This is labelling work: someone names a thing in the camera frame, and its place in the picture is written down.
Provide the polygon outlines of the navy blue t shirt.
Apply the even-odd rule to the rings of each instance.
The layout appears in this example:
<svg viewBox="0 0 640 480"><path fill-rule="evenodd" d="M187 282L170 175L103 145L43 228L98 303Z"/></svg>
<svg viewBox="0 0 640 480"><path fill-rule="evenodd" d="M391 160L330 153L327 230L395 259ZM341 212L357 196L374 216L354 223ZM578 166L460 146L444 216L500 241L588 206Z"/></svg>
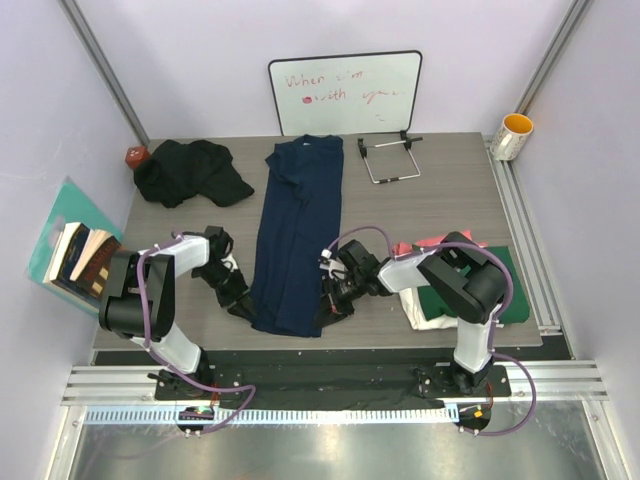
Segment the navy blue t shirt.
<svg viewBox="0 0 640 480"><path fill-rule="evenodd" d="M268 183L259 225L251 326L261 332L319 337L319 258L340 233L343 140L304 135L266 158Z"/></svg>

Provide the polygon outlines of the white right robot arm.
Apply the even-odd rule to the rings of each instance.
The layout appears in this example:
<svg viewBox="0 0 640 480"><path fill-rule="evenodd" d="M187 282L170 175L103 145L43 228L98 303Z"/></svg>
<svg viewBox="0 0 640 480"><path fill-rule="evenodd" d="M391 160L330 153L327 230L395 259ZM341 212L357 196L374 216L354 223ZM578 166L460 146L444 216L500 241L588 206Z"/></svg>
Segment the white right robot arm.
<svg viewBox="0 0 640 480"><path fill-rule="evenodd" d="M493 253L454 231L433 246L383 260L351 240L323 250L319 266L322 296L314 327L322 329L353 315L354 302L363 296L430 287L457 317L451 383L463 395L486 385L493 364L494 323L514 290L510 271Z"/></svg>

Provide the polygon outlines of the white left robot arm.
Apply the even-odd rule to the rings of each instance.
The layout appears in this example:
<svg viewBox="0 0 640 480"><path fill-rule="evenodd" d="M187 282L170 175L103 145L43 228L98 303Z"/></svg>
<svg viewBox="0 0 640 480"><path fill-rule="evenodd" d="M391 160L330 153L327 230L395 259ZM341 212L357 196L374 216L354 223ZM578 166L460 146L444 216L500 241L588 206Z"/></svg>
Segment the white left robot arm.
<svg viewBox="0 0 640 480"><path fill-rule="evenodd" d="M102 293L100 327L142 347L193 399L214 388L214 377L204 349L176 323L176 280L184 274L203 280L222 309L252 319L250 288L233 247L224 228L208 226L177 233L164 246L120 250L111 259Z"/></svg>

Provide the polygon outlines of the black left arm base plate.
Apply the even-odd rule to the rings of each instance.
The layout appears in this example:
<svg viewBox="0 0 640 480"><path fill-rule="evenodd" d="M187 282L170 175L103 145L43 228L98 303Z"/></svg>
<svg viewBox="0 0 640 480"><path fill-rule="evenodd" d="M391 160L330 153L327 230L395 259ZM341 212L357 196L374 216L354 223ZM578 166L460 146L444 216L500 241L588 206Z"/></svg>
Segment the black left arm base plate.
<svg viewBox="0 0 640 480"><path fill-rule="evenodd" d="M250 396L250 391L243 385L220 384L215 375L198 378L190 374L187 381L175 372L160 369L146 377L154 383L153 397L159 401L207 400L231 405Z"/></svg>

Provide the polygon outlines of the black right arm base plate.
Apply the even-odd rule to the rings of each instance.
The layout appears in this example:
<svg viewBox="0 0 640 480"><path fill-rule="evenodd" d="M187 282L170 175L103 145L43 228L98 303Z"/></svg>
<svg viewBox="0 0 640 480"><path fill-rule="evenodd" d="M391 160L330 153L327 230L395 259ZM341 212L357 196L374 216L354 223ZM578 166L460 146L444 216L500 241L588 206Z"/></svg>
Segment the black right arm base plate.
<svg viewBox="0 0 640 480"><path fill-rule="evenodd" d="M455 363L429 364L414 367L412 374L417 381L416 393L422 398L507 398L512 394L506 368L497 364L489 363L476 373Z"/></svg>

